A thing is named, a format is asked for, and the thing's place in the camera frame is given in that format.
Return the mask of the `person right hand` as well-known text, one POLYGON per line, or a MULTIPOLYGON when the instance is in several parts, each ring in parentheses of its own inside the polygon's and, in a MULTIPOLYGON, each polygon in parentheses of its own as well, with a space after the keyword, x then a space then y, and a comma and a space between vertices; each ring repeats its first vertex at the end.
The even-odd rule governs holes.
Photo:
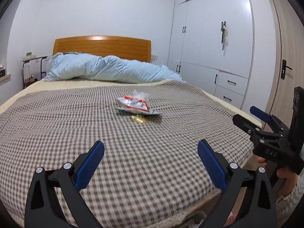
POLYGON ((278 169, 276 175, 279 179, 283 179, 283 183, 275 191, 275 196, 288 196, 297 186, 298 175, 291 171, 287 166, 278 169))

